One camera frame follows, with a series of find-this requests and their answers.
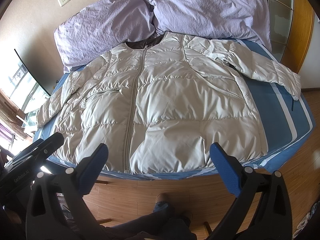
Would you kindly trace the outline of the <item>black flat monitor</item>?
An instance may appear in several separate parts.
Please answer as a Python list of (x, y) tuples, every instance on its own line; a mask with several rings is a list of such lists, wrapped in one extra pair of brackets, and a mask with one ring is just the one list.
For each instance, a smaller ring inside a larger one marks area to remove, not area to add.
[(36, 50), (14, 49), (14, 51), (35, 80), (51, 95), (56, 87), (56, 82), (63, 75), (61, 64), (56, 63), (50, 55), (39, 54)]

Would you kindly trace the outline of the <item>lavender pillow left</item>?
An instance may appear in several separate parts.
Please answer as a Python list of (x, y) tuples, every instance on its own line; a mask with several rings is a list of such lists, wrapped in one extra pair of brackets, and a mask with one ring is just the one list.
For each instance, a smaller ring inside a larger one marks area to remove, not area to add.
[(99, 0), (81, 9), (54, 31), (64, 73), (123, 42), (149, 38), (156, 31), (153, 17), (148, 0)]

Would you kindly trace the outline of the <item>lavender duvet right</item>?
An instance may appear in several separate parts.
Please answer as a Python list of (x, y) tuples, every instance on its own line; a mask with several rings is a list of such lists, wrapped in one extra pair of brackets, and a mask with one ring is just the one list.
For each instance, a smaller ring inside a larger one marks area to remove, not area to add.
[(271, 50), (267, 0), (149, 0), (158, 34), (249, 40)]

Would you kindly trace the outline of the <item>wooden glass wardrobe door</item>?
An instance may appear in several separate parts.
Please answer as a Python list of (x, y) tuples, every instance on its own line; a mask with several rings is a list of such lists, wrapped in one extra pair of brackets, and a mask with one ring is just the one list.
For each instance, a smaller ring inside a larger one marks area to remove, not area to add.
[(314, 12), (308, 0), (267, 0), (272, 55), (298, 73), (306, 57)]

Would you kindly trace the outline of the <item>beige puffer jacket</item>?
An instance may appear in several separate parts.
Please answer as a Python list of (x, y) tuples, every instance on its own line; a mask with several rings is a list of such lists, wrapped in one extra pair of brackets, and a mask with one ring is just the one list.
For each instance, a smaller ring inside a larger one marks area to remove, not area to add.
[(299, 75), (281, 63), (234, 41), (166, 33), (153, 46), (122, 43), (72, 72), (36, 122), (54, 120), (65, 139), (56, 156), (73, 164), (106, 144), (104, 168), (112, 172), (209, 168), (215, 142), (248, 161), (268, 145), (246, 77), (300, 98)]

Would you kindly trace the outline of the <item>blue white striped bedsheet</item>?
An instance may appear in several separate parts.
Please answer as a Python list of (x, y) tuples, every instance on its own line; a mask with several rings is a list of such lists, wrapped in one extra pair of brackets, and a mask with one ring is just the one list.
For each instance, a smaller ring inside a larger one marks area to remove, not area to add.
[[(236, 42), (247, 47), (249, 50), (263, 55), (271, 60), (277, 59), (261, 44), (239, 40)], [(268, 153), (258, 159), (242, 162), (243, 166), (254, 169), (264, 168), (272, 173), (280, 169), (294, 154), (302, 147), (316, 127), (316, 122), (306, 99), (301, 94), (298, 101), (285, 88), (275, 83), (265, 83), (251, 80), (244, 76), (244, 80), (253, 96), (255, 104), (260, 113), (266, 134)], [(52, 131), (57, 115), (53, 117), (44, 127), (35, 132), (33, 142), (37, 139), (47, 139)], [(70, 162), (64, 161), (51, 155), (45, 165), (53, 174), (62, 172), (63, 168), (74, 167)], [(217, 174), (217, 170), (203, 168), (195, 171), (178, 173), (153, 173), (153, 174), (126, 174), (102, 170), (100, 175), (130, 180), (180, 180), (196, 176), (207, 176)]]

